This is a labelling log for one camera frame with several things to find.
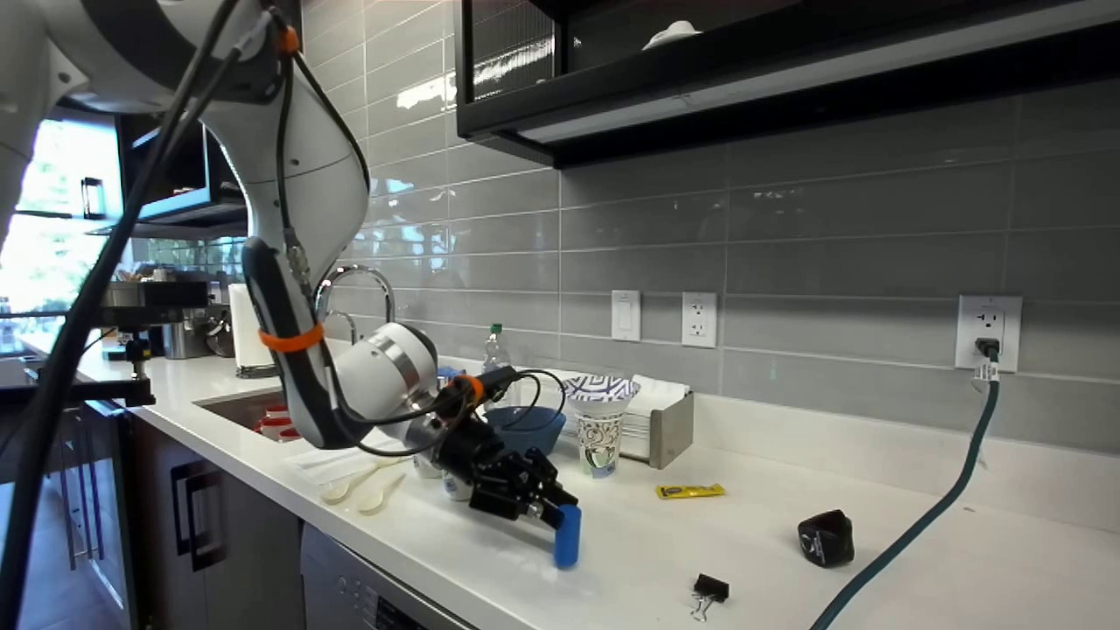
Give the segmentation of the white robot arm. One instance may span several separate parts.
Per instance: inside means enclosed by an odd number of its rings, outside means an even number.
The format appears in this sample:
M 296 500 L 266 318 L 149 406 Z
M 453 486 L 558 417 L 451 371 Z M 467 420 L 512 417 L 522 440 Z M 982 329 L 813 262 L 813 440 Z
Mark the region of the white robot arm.
M 577 500 L 550 460 L 512 457 L 478 420 L 512 368 L 445 383 L 432 342 L 407 322 L 343 355 L 325 346 L 313 291 L 362 226 L 371 173 L 305 72 L 296 18 L 292 0 L 0 0 L 4 192 L 21 192 L 37 122 L 65 97 L 156 121 L 143 179 L 206 131 L 247 209 L 240 275 L 301 437 L 359 447 L 386 430 L 457 480 L 477 511 L 569 528 Z

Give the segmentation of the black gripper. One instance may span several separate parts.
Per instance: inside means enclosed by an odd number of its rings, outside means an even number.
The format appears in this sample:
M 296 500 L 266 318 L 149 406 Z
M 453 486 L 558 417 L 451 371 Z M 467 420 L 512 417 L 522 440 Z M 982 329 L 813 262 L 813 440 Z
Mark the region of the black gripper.
M 550 528 L 562 527 L 562 508 L 577 499 L 562 492 L 550 457 L 508 453 L 487 412 L 457 425 L 436 447 L 436 466 L 464 486 L 473 511 L 508 522 L 536 511 Z

